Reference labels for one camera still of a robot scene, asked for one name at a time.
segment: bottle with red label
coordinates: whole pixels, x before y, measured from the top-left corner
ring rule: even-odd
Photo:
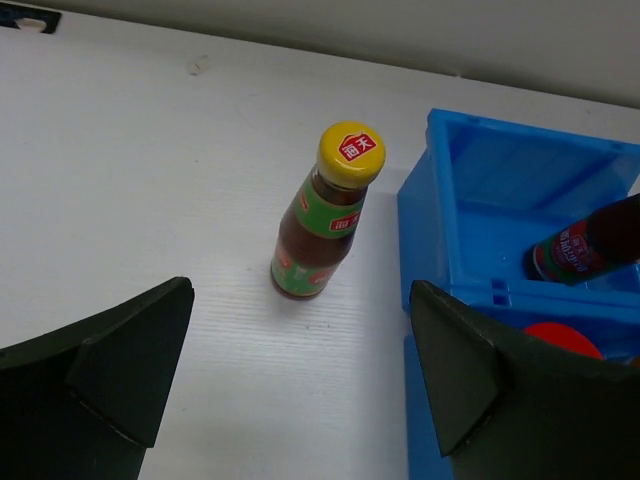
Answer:
[[[289,297],[320,293],[353,243],[368,185],[378,176],[385,147],[358,122],[329,127],[316,165],[280,222],[271,278]]]
[[[640,194],[596,210],[531,247],[523,258],[531,280],[576,285],[640,259]]]

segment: gray wall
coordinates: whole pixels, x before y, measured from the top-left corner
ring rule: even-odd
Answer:
[[[637,0],[36,0],[640,107]]]

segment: table surface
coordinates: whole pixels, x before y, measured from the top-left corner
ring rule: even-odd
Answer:
[[[0,30],[2,344],[175,275],[196,288],[142,480],[406,478],[395,193],[427,112],[640,142],[640,111],[453,77],[74,14]],[[342,119],[388,163],[326,291],[286,300],[277,225]]]

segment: red round object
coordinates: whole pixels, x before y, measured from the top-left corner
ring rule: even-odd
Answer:
[[[570,352],[604,360],[604,356],[587,337],[562,323],[534,323],[525,328],[524,331]]]

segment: bottle cap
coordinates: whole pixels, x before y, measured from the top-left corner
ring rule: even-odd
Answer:
[[[545,340],[556,347],[603,360],[598,348],[587,337],[567,325],[556,322],[534,323],[524,329],[529,335]]]
[[[320,139],[318,171],[339,187],[366,187],[380,173],[385,156],[384,143],[373,129],[359,122],[340,122]]]

